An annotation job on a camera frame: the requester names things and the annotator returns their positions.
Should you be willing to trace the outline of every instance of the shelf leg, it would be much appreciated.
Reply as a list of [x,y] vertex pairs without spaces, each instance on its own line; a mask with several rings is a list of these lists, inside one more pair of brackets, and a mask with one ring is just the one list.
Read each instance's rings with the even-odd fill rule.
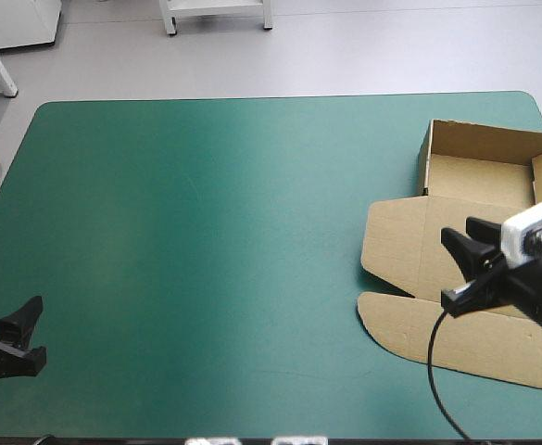
[[264,29],[272,29],[272,0],[262,0],[262,8],[264,10]]
[[161,17],[163,24],[166,27],[166,33],[176,35],[176,20],[171,16],[168,0],[159,0],[159,8],[161,9]]

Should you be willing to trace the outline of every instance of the open cardboard box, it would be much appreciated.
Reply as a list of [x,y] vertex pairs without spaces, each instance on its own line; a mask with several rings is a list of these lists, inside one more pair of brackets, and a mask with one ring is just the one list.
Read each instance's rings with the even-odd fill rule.
[[[414,299],[366,292],[359,315],[396,355],[425,362],[442,288],[464,283],[440,244],[468,216],[502,223],[542,200],[542,133],[432,121],[419,155],[417,197],[370,206],[361,264]],[[446,320],[434,363],[542,388],[542,328],[508,306]]]

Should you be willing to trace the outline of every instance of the black cable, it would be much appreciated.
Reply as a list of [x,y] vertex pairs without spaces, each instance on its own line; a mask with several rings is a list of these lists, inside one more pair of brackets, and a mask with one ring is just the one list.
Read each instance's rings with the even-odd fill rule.
[[434,329],[431,331],[431,338],[429,338],[429,347],[427,349],[427,375],[429,377],[429,387],[431,388],[431,392],[434,395],[435,403],[437,403],[437,408],[439,408],[439,411],[441,411],[441,414],[446,417],[446,420],[449,422],[449,424],[456,430],[458,434],[461,435],[461,437],[468,441],[469,443],[474,443],[473,440],[464,432],[462,428],[456,423],[454,418],[449,415],[449,413],[446,411],[446,408],[444,408],[444,404],[441,402],[441,399],[439,399],[439,394],[437,394],[437,388],[435,387],[435,381],[434,381],[434,366],[433,366],[433,359],[434,359],[434,344],[435,344],[435,335],[437,334],[437,329],[439,329],[439,326],[441,325],[441,322],[444,321],[444,318],[446,318],[447,311],[444,310],[441,312],[441,315],[437,319],[437,321],[434,324]]

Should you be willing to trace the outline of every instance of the white cabinet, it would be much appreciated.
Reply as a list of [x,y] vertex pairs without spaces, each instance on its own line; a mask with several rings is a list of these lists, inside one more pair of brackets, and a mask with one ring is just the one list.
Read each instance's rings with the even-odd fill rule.
[[61,0],[0,0],[0,48],[50,44]]
[[176,18],[218,14],[262,14],[272,29],[272,0],[159,0],[166,32],[176,34]]

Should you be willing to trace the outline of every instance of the white shelf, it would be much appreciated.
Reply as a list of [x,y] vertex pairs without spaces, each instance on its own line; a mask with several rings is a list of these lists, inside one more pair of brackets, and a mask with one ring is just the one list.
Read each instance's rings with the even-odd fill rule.
[[272,0],[159,0],[166,32],[176,34],[176,19],[221,14],[262,14],[264,29],[272,29]]
[[171,0],[168,5],[172,16],[178,18],[262,11],[262,0]]

